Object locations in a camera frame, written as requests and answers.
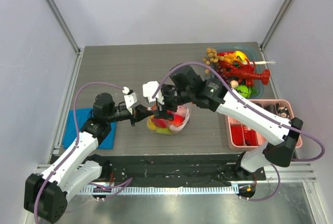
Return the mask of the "clear orange zip bag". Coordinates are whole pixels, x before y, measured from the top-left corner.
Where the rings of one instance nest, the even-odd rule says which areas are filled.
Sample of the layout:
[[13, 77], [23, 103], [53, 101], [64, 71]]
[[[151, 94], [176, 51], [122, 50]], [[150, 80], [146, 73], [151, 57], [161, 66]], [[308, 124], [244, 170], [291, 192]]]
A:
[[173, 115], [173, 120], [157, 119], [150, 116], [147, 119], [147, 128], [154, 133], [173, 135], [184, 129], [190, 119], [192, 104], [178, 106], [176, 112], [168, 111]]

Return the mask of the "purple toy onion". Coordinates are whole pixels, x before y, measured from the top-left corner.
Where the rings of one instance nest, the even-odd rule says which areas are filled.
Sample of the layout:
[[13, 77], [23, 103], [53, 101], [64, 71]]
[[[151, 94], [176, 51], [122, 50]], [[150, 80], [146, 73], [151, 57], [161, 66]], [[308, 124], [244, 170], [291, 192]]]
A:
[[177, 108], [176, 114], [181, 116], [182, 118], [186, 118], [189, 112], [190, 110], [187, 107], [179, 106]]

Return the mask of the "red toy bell pepper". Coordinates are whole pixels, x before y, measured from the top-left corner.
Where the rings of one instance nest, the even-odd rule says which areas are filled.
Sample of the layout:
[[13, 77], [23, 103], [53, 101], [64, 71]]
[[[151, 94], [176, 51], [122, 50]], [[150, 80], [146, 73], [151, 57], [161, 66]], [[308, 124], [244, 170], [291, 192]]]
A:
[[165, 119], [159, 119], [152, 117], [151, 122], [157, 127], [157, 128], [168, 128], [169, 122]]

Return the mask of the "yellow toy pear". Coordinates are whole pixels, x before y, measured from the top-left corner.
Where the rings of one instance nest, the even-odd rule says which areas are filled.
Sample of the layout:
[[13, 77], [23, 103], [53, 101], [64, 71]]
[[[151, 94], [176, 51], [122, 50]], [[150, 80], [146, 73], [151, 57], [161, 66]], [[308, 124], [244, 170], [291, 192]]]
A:
[[147, 127], [150, 131], [155, 131], [156, 130], [156, 126], [154, 125], [154, 123], [151, 121], [151, 119], [147, 120]]

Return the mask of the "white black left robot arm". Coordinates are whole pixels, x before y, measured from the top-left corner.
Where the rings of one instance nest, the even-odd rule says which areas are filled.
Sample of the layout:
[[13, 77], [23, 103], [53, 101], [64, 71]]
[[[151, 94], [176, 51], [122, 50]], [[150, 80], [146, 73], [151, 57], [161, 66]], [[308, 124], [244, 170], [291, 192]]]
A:
[[56, 223], [65, 213], [68, 203], [94, 180], [107, 181], [111, 175], [108, 161], [92, 155], [111, 132], [111, 124], [129, 120], [131, 125], [153, 115], [137, 100], [136, 93], [124, 96], [116, 105], [112, 96], [96, 96], [89, 117], [77, 137], [64, 153], [40, 175], [31, 174], [25, 182], [24, 209], [33, 213], [35, 223], [42, 218]]

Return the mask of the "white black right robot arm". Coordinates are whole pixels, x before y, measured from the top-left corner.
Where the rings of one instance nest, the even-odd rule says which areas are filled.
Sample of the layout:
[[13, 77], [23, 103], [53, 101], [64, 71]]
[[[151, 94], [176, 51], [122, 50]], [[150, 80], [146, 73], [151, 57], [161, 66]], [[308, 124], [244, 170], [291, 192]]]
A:
[[299, 139], [303, 121], [272, 114], [239, 95], [220, 77], [203, 80], [192, 63], [175, 66], [167, 74], [173, 84], [154, 82], [151, 91], [144, 89], [149, 102], [157, 104], [157, 118], [168, 119], [177, 107], [193, 103], [202, 109], [230, 116], [262, 135], [266, 141], [244, 152], [235, 166], [235, 174], [246, 180], [266, 165], [288, 167]]

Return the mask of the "green toy apple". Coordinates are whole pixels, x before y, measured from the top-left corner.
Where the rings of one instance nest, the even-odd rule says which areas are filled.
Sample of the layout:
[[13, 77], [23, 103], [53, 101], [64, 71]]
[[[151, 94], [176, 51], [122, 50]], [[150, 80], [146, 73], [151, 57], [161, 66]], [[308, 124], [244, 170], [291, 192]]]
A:
[[172, 134], [168, 128], [156, 128], [156, 132], [159, 134]]

